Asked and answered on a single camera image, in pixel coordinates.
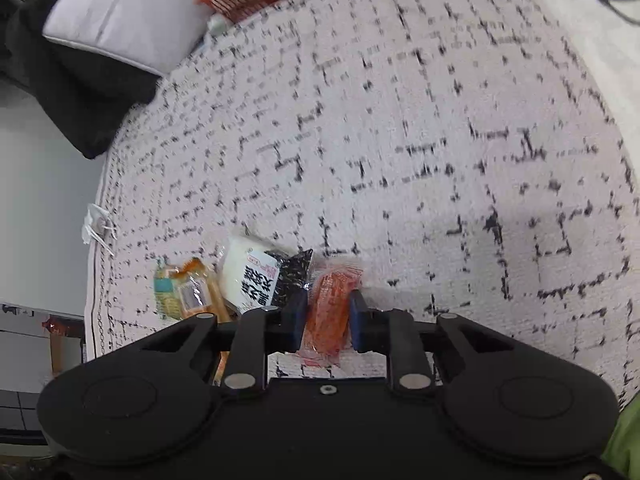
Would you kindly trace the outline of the black white snack packet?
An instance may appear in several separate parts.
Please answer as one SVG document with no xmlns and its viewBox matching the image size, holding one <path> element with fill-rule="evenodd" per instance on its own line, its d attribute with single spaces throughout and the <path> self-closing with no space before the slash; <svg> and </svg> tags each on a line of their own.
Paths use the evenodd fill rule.
<svg viewBox="0 0 640 480">
<path fill-rule="evenodd" d="M 222 298 L 239 314 L 283 308 L 308 288 L 313 258 L 312 249 L 287 252 L 254 236 L 231 235 L 218 270 Z"/>
</svg>

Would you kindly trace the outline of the orange pink snack packet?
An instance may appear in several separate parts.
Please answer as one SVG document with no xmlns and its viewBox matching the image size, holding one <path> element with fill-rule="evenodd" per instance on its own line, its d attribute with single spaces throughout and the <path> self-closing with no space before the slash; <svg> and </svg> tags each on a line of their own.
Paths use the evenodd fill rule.
<svg viewBox="0 0 640 480">
<path fill-rule="evenodd" d="M 325 367 L 338 361 L 349 334 L 349 295 L 361 278 L 361 269 L 344 263 L 326 266 L 314 278 L 297 352 L 305 365 Z"/>
</svg>

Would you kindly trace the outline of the orange cracker packet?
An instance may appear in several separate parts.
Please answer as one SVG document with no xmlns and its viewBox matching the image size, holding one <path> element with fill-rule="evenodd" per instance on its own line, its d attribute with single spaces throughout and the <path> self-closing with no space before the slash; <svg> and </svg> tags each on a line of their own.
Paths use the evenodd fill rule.
<svg viewBox="0 0 640 480">
<path fill-rule="evenodd" d="M 212 314 L 219 324 L 232 321 L 215 272 L 209 270 L 199 258 L 192 258 L 180 266 L 171 274 L 171 281 L 181 318 Z"/>
</svg>

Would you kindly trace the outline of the green yellow cookie packet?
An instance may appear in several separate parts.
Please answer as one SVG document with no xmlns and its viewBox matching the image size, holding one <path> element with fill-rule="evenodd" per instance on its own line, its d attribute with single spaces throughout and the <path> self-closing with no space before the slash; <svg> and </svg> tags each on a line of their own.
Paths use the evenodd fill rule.
<svg viewBox="0 0 640 480">
<path fill-rule="evenodd" d="M 180 321 L 184 318 L 182 301 L 178 286 L 183 279 L 180 266 L 168 261 L 166 257 L 157 260 L 154 272 L 153 289 L 158 315 Z"/>
</svg>

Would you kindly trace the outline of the red bottle on floor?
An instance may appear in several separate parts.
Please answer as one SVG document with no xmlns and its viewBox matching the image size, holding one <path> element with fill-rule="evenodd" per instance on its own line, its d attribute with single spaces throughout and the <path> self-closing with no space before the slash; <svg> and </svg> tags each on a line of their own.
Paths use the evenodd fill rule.
<svg viewBox="0 0 640 480">
<path fill-rule="evenodd" d="M 77 318 L 61 318 L 60 316 L 49 316 L 41 323 L 42 327 L 51 335 L 78 338 L 85 337 L 84 322 Z"/>
</svg>

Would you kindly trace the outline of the white black patterned blanket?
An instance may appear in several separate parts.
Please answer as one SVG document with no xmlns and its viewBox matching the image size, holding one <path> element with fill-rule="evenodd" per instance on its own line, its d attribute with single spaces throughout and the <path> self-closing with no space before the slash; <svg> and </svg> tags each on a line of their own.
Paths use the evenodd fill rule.
<svg viewBox="0 0 640 480">
<path fill-rule="evenodd" d="M 248 233 L 357 263 L 367 300 L 454 313 L 639 389 L 639 185 L 552 0 L 286 0 L 132 110 L 96 200 L 90 356 L 164 326 L 160 260 Z"/>
</svg>

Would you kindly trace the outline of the green clothing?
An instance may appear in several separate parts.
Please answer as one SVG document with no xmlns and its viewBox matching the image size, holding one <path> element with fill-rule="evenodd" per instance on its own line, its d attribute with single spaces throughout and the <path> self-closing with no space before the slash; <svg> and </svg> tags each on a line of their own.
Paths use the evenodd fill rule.
<svg viewBox="0 0 640 480">
<path fill-rule="evenodd" d="M 602 460 L 625 478 L 640 479 L 640 393 L 620 412 Z"/>
</svg>

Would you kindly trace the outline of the black jacket on chair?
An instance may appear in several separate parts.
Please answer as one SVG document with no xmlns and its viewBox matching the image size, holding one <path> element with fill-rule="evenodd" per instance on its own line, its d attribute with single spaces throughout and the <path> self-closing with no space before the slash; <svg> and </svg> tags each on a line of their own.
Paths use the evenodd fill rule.
<svg viewBox="0 0 640 480">
<path fill-rule="evenodd" d="M 66 140 L 95 159 L 108 150 L 130 108 L 152 102 L 158 77 L 44 38 L 57 1 L 27 0 L 1 24 L 1 66 L 12 67 Z"/>
</svg>

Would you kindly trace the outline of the light grey tote bag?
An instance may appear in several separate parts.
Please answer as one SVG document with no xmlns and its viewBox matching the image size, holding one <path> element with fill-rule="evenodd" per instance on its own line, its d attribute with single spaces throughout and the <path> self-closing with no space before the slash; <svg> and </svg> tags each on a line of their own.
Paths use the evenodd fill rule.
<svg viewBox="0 0 640 480">
<path fill-rule="evenodd" d="M 198 0 L 58 0 L 43 36 L 165 76 L 200 42 L 211 15 Z"/>
</svg>

